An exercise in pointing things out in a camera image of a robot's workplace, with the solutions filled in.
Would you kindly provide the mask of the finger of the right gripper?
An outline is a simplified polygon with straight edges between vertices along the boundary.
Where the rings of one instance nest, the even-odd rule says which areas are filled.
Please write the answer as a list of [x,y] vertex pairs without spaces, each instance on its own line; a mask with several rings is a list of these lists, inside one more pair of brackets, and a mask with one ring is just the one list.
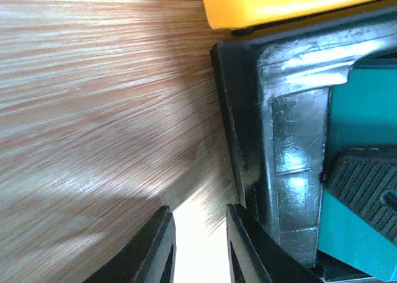
[[325,189],[396,244],[396,147],[343,148],[331,161]]

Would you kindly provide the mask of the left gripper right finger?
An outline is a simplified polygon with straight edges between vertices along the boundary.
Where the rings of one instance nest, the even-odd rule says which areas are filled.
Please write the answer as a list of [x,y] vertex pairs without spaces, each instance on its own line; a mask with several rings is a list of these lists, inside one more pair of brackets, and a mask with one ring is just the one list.
[[321,282],[286,253],[241,204],[226,206],[232,282]]

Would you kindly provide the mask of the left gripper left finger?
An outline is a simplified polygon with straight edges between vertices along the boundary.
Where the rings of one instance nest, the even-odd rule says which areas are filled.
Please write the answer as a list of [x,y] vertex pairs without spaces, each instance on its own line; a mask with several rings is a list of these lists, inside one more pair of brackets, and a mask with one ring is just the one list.
[[161,206],[138,233],[86,282],[173,282],[176,225],[170,207]]

